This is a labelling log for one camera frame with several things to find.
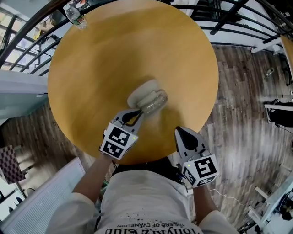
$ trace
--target white t-shirt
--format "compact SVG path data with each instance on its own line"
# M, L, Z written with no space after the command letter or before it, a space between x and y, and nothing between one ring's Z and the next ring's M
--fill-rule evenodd
M219 211L199 227L189 221L186 188L157 173L132 170L114 175L101 204L101 220L86 196L72 193L51 218L46 234L237 234Z

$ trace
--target white marker cube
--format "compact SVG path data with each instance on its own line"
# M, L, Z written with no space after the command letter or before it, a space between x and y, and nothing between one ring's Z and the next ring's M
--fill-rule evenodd
M115 159L121 159L126 151L137 141L138 136L109 123L104 131L104 140L100 151Z
M219 174L214 154L183 163L182 174L193 187L212 182Z

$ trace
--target wooden floor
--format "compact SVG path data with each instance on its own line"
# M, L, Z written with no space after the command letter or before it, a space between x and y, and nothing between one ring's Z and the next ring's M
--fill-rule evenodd
M280 185L287 175L279 164L293 168L293 136L268 124L263 108L265 101L289 95L290 89L286 87L279 56L264 51L251 54L244 47L214 46L214 50L219 89L201 134L216 154L221 170L210 188L244 204L211 191L219 209L239 228L248 221L248 206L261 201L255 186L264 191L275 190L274 183ZM275 72L265 79L264 74L271 67ZM93 160L66 139L48 104L30 116L9 120L1 132L2 144L22 144L26 160L37 162L35 173L46 171L48 178L74 156L81 158L85 169Z

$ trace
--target bottle label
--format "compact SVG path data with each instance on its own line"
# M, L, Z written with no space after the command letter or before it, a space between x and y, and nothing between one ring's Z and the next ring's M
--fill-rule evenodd
M79 15L75 20L72 20L71 22L75 25L79 25L83 22L83 16Z

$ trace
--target black metal railing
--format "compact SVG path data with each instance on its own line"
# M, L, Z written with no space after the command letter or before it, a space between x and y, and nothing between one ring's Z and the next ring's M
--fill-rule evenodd
M98 4L92 5L86 9L82 10L81 13L86 14L86 13L94 10L97 7L100 7L104 4L107 4L107 3L110 3L113 1L116 1L116 0L101 1ZM192 9L192 10L194 10L191 15L191 18L195 21L216 22L217 24L214 27L206 27L206 26L201 27L203 30L210 30L211 35L215 35L218 31L242 34L242 35L246 35L249 37L254 37L254 38L260 39L263 41L264 44L268 43L274 39L279 38L281 35L286 35L289 39L293 38L293 34L292 34L293 24L284 15L282 15L277 9L275 9L271 4L269 4L266 0L255 0L255 1L258 2L259 4L261 4L263 6L263 8L267 11L268 15L270 15L271 17L268 17L268 16L264 15L263 13L258 12L257 10L255 10L249 6L246 6L245 4L248 2L248 0L239 0L239 1L223 0L223 1L233 4L233 6L231 7L230 10L226 11L226 10L221 9L220 0L209 1L209 4L207 6L206 5L173 5L173 7L177 8L177 9ZM68 0L53 0L53 1L49 2L40 11L38 11L17 33L12 30L12 26L13 26L13 23L15 20L15 17L13 17L7 30L6 30L6 34L4 36L4 39L2 41L2 48L0 50L0 67L2 67L2 65L5 63L6 59L10 55L10 53L14 49L16 49L17 44L23 38L27 39L28 38L27 34L39 22L41 22L41 20L43 20L46 16L53 13L54 11L60 11L60 9L62 9L62 7L67 2L68 2ZM254 20L254 19L250 19L249 17L243 16L243 15L240 15L238 13L238 11L241 8L249 10L249 11L261 16L262 18L268 20L269 22L271 22L275 26L275 28L271 28L268 25L265 25L264 23L261 23L259 21ZM200 16L200 15L198 15L199 11L212 12L211 17ZM262 30L256 29L254 27L250 27L248 25L238 23L237 21L239 19L248 20L254 24L257 24L261 27L264 27L264 28L268 29L269 31L271 31L271 34L264 32ZM13 70L16 66L19 66L19 62L21 61L21 59L26 54L30 54L31 49L33 47L35 47L36 45L40 45L40 43L46 37L48 37L50 34L52 34L54 31L56 31L57 29L59 29L60 27L62 27L63 25L65 25L68 22L69 22L68 19L61 21L56 26L54 26L53 28L51 28L47 32L45 32L43 35L41 35L37 40L35 40L35 41L33 40L32 44L27 49L25 49L22 52L22 54L19 56L19 58L15 61L15 63L11 65L10 70ZM243 32L240 30L234 30L234 29L232 30L232 29L223 28L225 25L233 25L233 26L237 26L239 28L248 29L248 30L251 30L251 33L247 32L247 31ZM16 35L11 40L11 42L8 43L10 35L12 33L15 33ZM52 48L57 46L59 41L60 40L55 41L54 43L49 45L47 48L40 51L40 53L38 55L36 55L26 65L22 66L22 69L20 70L20 72L25 71L36 59L40 59L40 57L42 55L46 54L46 52L48 52L49 50L51 50ZM30 73L34 74L36 71L40 70L43 66L48 64L51 61L51 59L52 59L51 57L48 58L47 60L45 60L44 62L39 64L36 68L34 68L34 70L32 70ZM46 69L40 75L44 75L48 71L49 71L49 69Z

